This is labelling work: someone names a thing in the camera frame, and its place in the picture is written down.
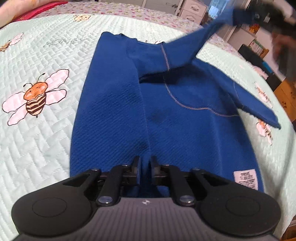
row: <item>bee antenna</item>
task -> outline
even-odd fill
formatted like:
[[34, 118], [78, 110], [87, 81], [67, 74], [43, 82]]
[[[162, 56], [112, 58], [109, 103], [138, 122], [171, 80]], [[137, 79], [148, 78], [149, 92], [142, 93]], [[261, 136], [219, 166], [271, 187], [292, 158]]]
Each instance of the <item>bee antenna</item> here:
[[41, 74], [41, 75], [39, 76], [39, 78], [37, 79], [37, 82], [38, 82], [38, 80], [40, 79], [40, 77], [41, 77], [42, 75], [45, 75], [45, 73], [43, 73], [43, 74]]
[[31, 87], [33, 87], [33, 85], [31, 83], [26, 83], [23, 85], [23, 87], [25, 87], [27, 84], [31, 85]]

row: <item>blue sweater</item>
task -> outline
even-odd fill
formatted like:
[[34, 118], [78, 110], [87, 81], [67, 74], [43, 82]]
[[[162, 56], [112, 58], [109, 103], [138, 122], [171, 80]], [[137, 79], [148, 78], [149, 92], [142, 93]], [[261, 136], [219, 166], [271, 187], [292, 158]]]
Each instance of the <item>blue sweater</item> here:
[[142, 43], [102, 33], [79, 101], [73, 128], [70, 175], [109, 171], [142, 156], [182, 171], [198, 167], [230, 180], [234, 171], [260, 171], [238, 115], [240, 108], [280, 128], [277, 117], [223, 72], [195, 58], [223, 24], [251, 23], [242, 10], [225, 12], [208, 27], [170, 43]]

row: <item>quilted blanket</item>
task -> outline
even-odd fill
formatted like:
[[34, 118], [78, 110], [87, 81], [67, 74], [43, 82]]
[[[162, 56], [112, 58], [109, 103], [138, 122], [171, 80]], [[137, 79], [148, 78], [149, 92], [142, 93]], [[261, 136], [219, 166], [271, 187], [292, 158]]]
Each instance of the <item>quilted blanket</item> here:
[[[17, 235], [10, 211], [18, 198], [69, 176], [76, 110], [104, 31], [148, 43], [168, 42], [183, 35], [166, 26], [111, 15], [49, 16], [11, 23], [0, 30], [0, 240]], [[281, 130], [239, 111], [264, 190], [282, 208], [276, 229], [280, 236], [296, 214], [293, 127], [267, 83], [246, 61], [209, 43], [197, 57], [221, 69], [278, 116]], [[41, 95], [36, 107], [32, 96], [42, 93], [45, 80], [48, 98]], [[24, 96], [27, 108], [18, 109], [22, 103], [18, 101], [21, 98], [14, 98], [16, 94]]]

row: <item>metal screw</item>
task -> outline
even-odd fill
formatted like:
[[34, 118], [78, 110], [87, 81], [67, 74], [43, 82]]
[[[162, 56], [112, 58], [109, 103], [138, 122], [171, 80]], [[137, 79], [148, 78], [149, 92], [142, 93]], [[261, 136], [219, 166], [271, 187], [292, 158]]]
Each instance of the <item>metal screw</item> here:
[[113, 198], [111, 198], [110, 196], [101, 196], [101, 197], [98, 198], [98, 201], [100, 203], [108, 204], [108, 203], [111, 203], [113, 201]]
[[180, 201], [182, 203], [192, 203], [194, 201], [194, 197], [190, 195], [184, 195], [180, 197]]

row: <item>blurred hand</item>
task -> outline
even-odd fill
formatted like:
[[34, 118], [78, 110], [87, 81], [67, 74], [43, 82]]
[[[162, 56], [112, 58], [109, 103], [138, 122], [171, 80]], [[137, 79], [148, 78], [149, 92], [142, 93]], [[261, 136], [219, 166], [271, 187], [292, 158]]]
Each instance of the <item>blurred hand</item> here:
[[272, 33], [273, 57], [277, 60], [283, 46], [296, 49], [296, 40], [290, 36]]

